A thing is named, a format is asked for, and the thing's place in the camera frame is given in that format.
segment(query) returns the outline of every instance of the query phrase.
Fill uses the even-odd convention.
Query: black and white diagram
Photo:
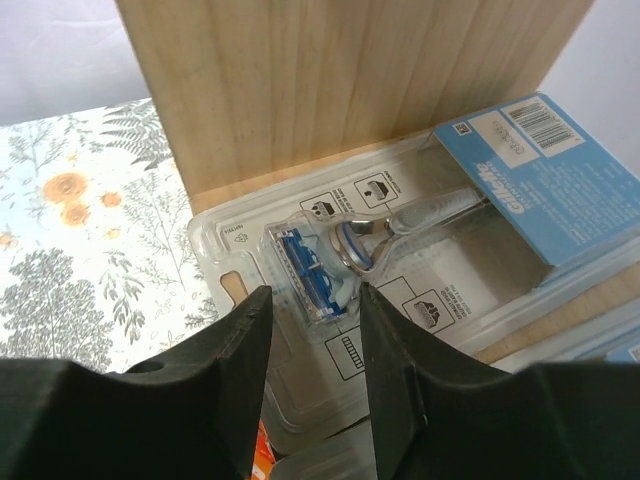
[[[439,332],[455,323],[455,320],[435,290],[429,290],[402,304],[413,323],[430,333]]]
[[[332,217],[336,213],[342,213],[342,210],[338,206],[338,202],[333,196],[333,193],[326,192],[322,195],[316,195],[315,197],[303,200],[300,202],[300,208],[313,212],[318,218]]]
[[[369,208],[375,208],[398,198],[398,194],[382,173],[359,180],[354,183],[354,186]]]
[[[360,327],[327,340],[325,345],[343,380],[349,380],[364,372]]]

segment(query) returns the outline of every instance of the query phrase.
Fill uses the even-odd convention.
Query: white backdrop
[[[0,0],[0,12],[0,124],[149,95],[113,0]],[[640,1],[597,0],[541,85],[636,174],[639,25]]]

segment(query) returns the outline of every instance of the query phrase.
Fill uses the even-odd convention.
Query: plastic blister
[[[276,253],[278,232],[354,215],[392,215],[411,202],[468,187],[471,180],[449,153],[421,136],[193,219],[189,236],[221,315],[233,307],[220,284],[226,273],[238,272],[248,291],[273,287],[276,322],[263,421],[276,450],[293,453],[368,414],[357,304],[329,319],[310,317]],[[413,322],[473,353],[637,261],[634,242],[536,289],[548,265],[489,206],[404,237],[385,268],[367,280]]]

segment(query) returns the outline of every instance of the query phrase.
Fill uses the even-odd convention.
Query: silver handle
[[[397,235],[410,235],[449,223],[484,203],[485,197],[473,187],[422,198],[393,213],[389,228]]]

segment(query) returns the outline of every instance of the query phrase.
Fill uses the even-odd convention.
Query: clear plastic blister pack
[[[443,203],[452,192],[454,201]],[[248,291],[273,288],[262,418],[276,450],[299,451],[368,414],[359,282],[372,283],[407,318],[473,353],[637,260],[638,249],[625,246],[602,264],[536,289],[548,266],[476,194],[449,153],[421,136],[192,220],[189,236],[221,315],[233,308],[220,283],[228,272],[238,272]],[[427,205],[425,199],[441,200]],[[438,215],[427,225],[425,212],[433,208]],[[382,230],[364,229],[376,219]],[[384,261],[376,263],[381,253]],[[338,255],[349,272],[334,275],[329,255]]]

